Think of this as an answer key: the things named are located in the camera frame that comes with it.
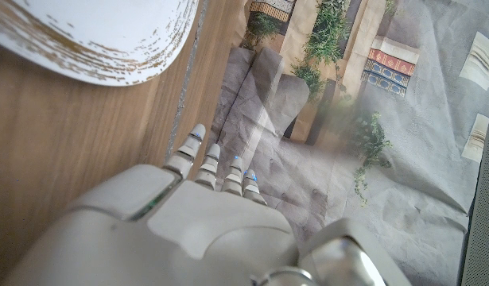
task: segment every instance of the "book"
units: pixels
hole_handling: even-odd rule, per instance
[[[418,49],[386,37],[376,36],[371,44],[371,48],[414,65],[417,64],[417,61],[419,60],[420,52]]]
[[[280,3],[275,3],[279,1],[266,1],[266,0],[258,0],[253,1],[251,3],[250,12],[262,12],[271,17],[275,17],[279,21],[287,22],[289,20],[290,12],[293,9],[293,3],[284,1]],[[279,7],[275,7],[272,4],[283,4]]]
[[[367,60],[366,64],[364,65],[364,70],[381,75],[386,79],[401,85],[402,87],[407,87],[410,81],[410,77],[408,75],[404,75],[399,71],[395,71],[371,59]]]
[[[374,48],[370,50],[368,59],[374,60],[379,64],[408,76],[413,74],[413,70],[416,67],[415,64],[407,63],[404,60],[400,60]]]
[[[406,88],[400,86],[399,84],[393,83],[383,76],[377,75],[371,71],[363,71],[363,75],[361,75],[361,81],[367,81],[368,83],[371,83],[376,87],[381,87],[386,91],[391,91],[397,95],[405,97]]]
[[[485,91],[489,88],[489,39],[482,33],[475,34],[460,77],[479,84]]]

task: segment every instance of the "white robotic arm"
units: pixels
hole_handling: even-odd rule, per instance
[[[163,168],[134,166],[77,199],[4,285],[409,285],[376,238],[348,220],[299,255],[289,223],[240,158],[215,191],[218,145],[186,180],[204,135],[195,126]]]

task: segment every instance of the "white plate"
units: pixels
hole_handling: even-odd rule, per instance
[[[198,0],[0,0],[0,44],[55,72],[126,86],[179,54]]]

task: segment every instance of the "wooden surface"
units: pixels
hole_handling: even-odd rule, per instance
[[[210,128],[238,9],[209,0],[176,147],[196,122]],[[0,47],[0,280],[74,198],[162,165],[197,22],[173,65],[132,87],[82,83]]]

